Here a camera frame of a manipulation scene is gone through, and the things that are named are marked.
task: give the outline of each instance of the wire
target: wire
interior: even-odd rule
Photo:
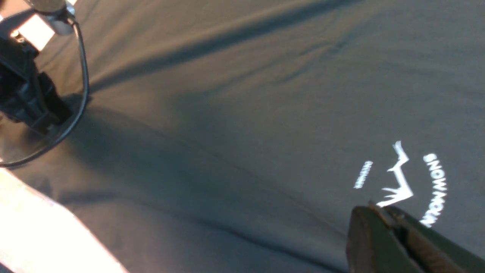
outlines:
[[[32,153],[31,155],[17,160],[17,161],[10,161],[10,162],[0,162],[0,168],[14,168],[14,167],[19,167],[21,165],[24,165],[26,163],[29,163],[30,161],[39,158],[43,154],[47,153],[50,151],[52,148],[57,146],[59,143],[61,143],[78,125],[79,120],[81,120],[81,117],[83,116],[88,98],[89,98],[89,73],[88,73],[88,64],[86,60],[86,51],[84,49],[84,41],[82,39],[82,34],[81,34],[81,28],[79,26],[79,23],[74,19],[73,16],[67,16],[66,21],[72,26],[74,29],[74,34],[76,35],[78,42],[79,42],[79,56],[81,59],[81,67],[82,67],[82,86],[83,86],[83,91],[82,91],[82,99],[81,99],[81,105],[79,107],[78,114],[72,121],[72,123],[69,125],[69,127],[54,141],[51,142],[48,146],[39,149],[38,151]]]

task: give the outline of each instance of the gray fabric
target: gray fabric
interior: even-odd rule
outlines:
[[[433,228],[485,257],[484,11],[82,0],[93,99],[70,138],[15,173],[132,273],[344,272],[350,211],[389,200],[401,141],[414,195],[395,205],[434,213]],[[72,37],[39,66],[61,93],[81,90]]]

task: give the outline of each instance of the white print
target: white print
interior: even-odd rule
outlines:
[[[434,197],[428,206],[428,210],[420,222],[427,227],[431,227],[432,224],[436,223],[437,218],[441,215],[441,211],[445,205],[443,197],[446,196],[447,191],[446,177],[436,154],[425,155],[423,160],[429,166],[430,176],[433,178],[433,188],[435,191],[433,192]]]
[[[409,158],[404,152],[400,141],[397,141],[396,144],[393,145],[393,147],[398,155],[398,161],[396,165],[394,165],[394,167],[392,167],[388,171],[394,172],[394,176],[396,176],[399,188],[383,188],[382,190],[386,190],[394,194],[386,196],[390,197],[390,200],[377,203],[377,205],[380,207],[388,206],[413,196],[413,192],[411,191],[411,188],[406,181],[406,177],[403,174],[403,170],[401,169],[401,166],[409,161]]]
[[[362,170],[360,171],[359,178],[357,178],[356,184],[354,188],[362,188],[364,186],[365,179],[367,175],[371,171],[372,161],[366,161],[364,166],[362,166]]]

